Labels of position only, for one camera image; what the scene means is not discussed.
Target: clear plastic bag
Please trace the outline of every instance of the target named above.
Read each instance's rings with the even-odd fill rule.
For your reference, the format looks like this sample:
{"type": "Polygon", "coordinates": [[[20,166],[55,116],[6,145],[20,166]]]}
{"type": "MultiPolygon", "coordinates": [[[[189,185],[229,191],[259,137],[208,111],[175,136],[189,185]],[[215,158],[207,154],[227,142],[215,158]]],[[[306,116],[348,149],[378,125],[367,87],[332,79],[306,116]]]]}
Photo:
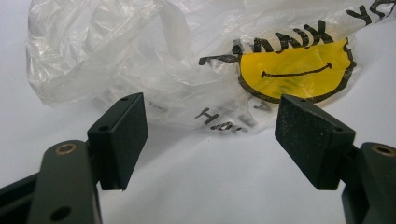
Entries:
{"type": "Polygon", "coordinates": [[[46,105],[93,97],[112,105],[142,91],[149,122],[257,131],[281,93],[320,102],[343,90],[358,71],[346,38],[394,20],[395,4],[33,0],[28,78],[46,105]]]}

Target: yellow smiley face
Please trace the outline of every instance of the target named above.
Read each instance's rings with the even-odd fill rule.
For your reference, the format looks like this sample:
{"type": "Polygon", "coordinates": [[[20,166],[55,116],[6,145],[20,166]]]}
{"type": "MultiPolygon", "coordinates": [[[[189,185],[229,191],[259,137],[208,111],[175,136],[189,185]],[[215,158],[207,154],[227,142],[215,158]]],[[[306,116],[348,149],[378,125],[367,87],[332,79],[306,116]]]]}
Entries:
{"type": "Polygon", "coordinates": [[[344,39],[309,49],[244,54],[239,82],[271,103],[279,103],[283,93],[319,102],[345,88],[355,66],[344,39]]]}

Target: hole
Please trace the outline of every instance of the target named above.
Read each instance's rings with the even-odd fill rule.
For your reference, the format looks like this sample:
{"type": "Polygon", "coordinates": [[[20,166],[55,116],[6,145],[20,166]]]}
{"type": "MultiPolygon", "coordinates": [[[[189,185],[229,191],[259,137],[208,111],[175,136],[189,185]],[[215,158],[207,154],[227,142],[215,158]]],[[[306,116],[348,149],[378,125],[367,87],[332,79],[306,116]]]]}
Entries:
{"type": "Polygon", "coordinates": [[[72,146],[66,145],[66,146],[60,147],[59,151],[60,152],[67,152],[67,151],[70,151],[72,148],[73,148],[72,146]]]}
{"type": "Polygon", "coordinates": [[[70,207],[61,207],[58,208],[57,210],[55,210],[52,215],[50,215],[50,219],[51,221],[61,221],[64,220],[65,218],[67,218],[70,213],[71,213],[72,209],[70,207]]]}
{"type": "Polygon", "coordinates": [[[233,52],[233,54],[241,54],[242,49],[241,49],[241,47],[235,45],[235,46],[233,46],[232,52],[233,52]]]}
{"type": "Polygon", "coordinates": [[[99,131],[105,132],[105,131],[107,131],[108,129],[110,129],[108,126],[102,126],[102,127],[99,128],[99,131]]]}
{"type": "Polygon", "coordinates": [[[55,149],[55,152],[56,152],[56,154],[62,156],[64,154],[68,154],[70,152],[73,152],[76,149],[77,149],[77,145],[76,144],[64,144],[64,145],[61,145],[61,146],[57,147],[55,149]]]}
{"type": "Polygon", "coordinates": [[[373,146],[373,150],[383,156],[396,157],[396,151],[391,147],[373,146]]]}
{"type": "Polygon", "coordinates": [[[387,153],[387,154],[392,153],[389,149],[384,148],[384,147],[378,147],[377,149],[378,149],[378,151],[383,152],[383,153],[387,153]]]}

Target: plastic wrinkle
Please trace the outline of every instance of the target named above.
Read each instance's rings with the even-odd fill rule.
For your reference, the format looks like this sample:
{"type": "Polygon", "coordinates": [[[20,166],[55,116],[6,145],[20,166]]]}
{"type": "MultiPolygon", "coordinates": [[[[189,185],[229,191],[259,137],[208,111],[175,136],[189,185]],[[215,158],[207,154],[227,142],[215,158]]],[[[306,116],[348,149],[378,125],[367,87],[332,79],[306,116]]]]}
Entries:
{"type": "MultiPolygon", "coordinates": [[[[259,132],[271,125],[278,94],[295,91],[319,99],[315,94],[328,87],[312,81],[320,82],[318,77],[303,75],[333,68],[312,64],[304,55],[297,58],[305,61],[286,59],[293,64],[274,57],[270,61],[279,67],[250,65],[271,76],[250,78],[241,75],[256,71],[241,64],[247,62],[244,55],[282,55],[342,41],[367,25],[393,21],[394,7],[394,1],[378,0],[33,0],[27,76],[45,105],[98,98],[111,106],[142,91],[148,122],[259,132]],[[288,74],[299,76],[288,79],[288,74]]],[[[350,39],[347,47],[353,50],[350,39]]],[[[324,59],[319,55],[316,60],[324,59]]],[[[341,95],[360,71],[356,59],[348,69],[347,86],[337,89],[341,95]]],[[[330,97],[334,93],[320,101],[340,96],[330,97]]]]}

